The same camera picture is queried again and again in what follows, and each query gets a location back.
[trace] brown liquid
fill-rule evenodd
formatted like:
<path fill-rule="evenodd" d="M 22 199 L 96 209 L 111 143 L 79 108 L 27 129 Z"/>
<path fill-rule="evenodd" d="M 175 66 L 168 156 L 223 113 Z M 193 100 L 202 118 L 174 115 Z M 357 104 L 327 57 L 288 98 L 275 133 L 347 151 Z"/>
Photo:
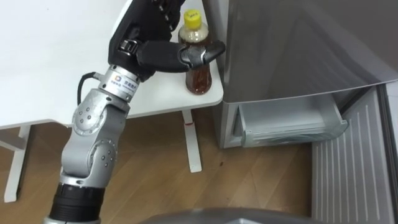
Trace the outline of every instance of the brown liquid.
<path fill-rule="evenodd" d="M 191 43 L 180 37 L 179 42 L 187 46 L 205 46 L 210 44 L 210 38 L 208 36 L 203 41 Z M 187 84 L 188 90 L 196 95 L 202 95 L 206 93 L 211 87 L 211 74 L 209 65 L 204 65 L 200 68 L 189 70 L 187 72 L 185 83 Z"/>

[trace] silver refrigerator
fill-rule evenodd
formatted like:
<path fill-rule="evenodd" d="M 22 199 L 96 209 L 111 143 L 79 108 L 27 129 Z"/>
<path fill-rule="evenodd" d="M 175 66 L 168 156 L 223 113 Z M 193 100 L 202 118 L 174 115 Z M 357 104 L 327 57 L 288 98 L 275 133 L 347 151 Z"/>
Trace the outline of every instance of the silver refrigerator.
<path fill-rule="evenodd" d="M 220 148 L 312 142 L 314 219 L 398 223 L 398 1 L 203 2 Z"/>

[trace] black object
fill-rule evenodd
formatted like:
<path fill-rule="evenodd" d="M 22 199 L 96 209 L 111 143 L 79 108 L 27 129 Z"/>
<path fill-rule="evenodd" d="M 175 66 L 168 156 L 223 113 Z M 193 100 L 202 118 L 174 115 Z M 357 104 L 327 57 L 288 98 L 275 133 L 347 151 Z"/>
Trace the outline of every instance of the black object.
<path fill-rule="evenodd" d="M 137 47 L 138 64 L 160 72 L 187 72 L 209 64 L 225 51 L 225 44 L 217 40 L 206 47 L 148 41 Z"/>
<path fill-rule="evenodd" d="M 109 43 L 108 63 L 137 75 L 142 82 L 151 77 L 155 69 L 140 66 L 136 55 L 126 53 L 121 46 L 126 41 L 169 41 L 180 20 L 182 3 L 181 0 L 134 0 Z"/>
<path fill-rule="evenodd" d="M 100 218 L 105 189 L 59 184 L 49 217 L 63 222 L 90 222 Z"/>
<path fill-rule="evenodd" d="M 81 89 L 83 88 L 84 82 L 89 78 L 94 78 L 95 72 L 87 73 L 83 75 L 79 81 L 79 85 L 77 87 L 77 105 L 81 103 Z"/>

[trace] black cable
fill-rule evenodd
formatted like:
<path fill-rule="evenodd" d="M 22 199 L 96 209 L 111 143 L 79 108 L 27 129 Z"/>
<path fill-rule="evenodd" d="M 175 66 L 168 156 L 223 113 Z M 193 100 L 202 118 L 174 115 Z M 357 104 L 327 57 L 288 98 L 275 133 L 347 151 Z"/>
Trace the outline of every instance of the black cable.
<path fill-rule="evenodd" d="M 84 82 L 89 78 L 94 78 L 94 74 L 95 72 L 91 72 L 81 77 L 79 85 L 77 87 L 77 105 L 80 105 L 81 103 L 81 88 L 83 88 Z"/>

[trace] plastic bottle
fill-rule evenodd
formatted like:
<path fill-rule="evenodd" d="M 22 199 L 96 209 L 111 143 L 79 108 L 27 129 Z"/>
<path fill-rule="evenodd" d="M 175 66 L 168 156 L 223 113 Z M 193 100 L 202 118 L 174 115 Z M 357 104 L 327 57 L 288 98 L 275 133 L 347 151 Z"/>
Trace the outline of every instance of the plastic bottle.
<path fill-rule="evenodd" d="M 208 26 L 201 21 L 199 10 L 190 9 L 184 13 L 184 26 L 178 32 L 178 41 L 186 45 L 203 46 L 210 44 Z M 196 95 L 206 93 L 211 87 L 208 65 L 187 72 L 185 79 L 188 90 Z"/>

